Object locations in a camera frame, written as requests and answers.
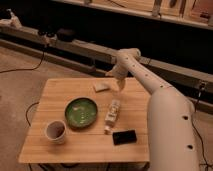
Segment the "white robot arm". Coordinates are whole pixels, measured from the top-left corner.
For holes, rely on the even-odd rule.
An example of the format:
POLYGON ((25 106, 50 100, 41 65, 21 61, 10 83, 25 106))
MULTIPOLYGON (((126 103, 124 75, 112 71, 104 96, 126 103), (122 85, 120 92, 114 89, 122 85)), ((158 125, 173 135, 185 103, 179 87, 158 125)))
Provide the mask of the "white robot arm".
POLYGON ((149 92, 147 130, 149 171, 199 171, 199 159, 192 126, 194 104, 173 85, 156 75, 139 60, 138 48, 116 51, 116 62, 107 72, 120 90, 131 73, 149 92))

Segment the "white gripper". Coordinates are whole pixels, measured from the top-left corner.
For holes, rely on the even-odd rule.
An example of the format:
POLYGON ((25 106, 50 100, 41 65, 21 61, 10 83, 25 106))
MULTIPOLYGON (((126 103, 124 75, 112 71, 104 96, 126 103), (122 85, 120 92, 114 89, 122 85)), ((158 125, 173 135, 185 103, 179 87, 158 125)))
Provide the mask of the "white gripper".
POLYGON ((128 74, 128 70, 120 64, 115 64, 113 67, 113 72, 110 70, 105 73, 106 77, 115 77, 117 80, 117 85, 119 91, 122 91, 125 88, 125 77, 128 74))

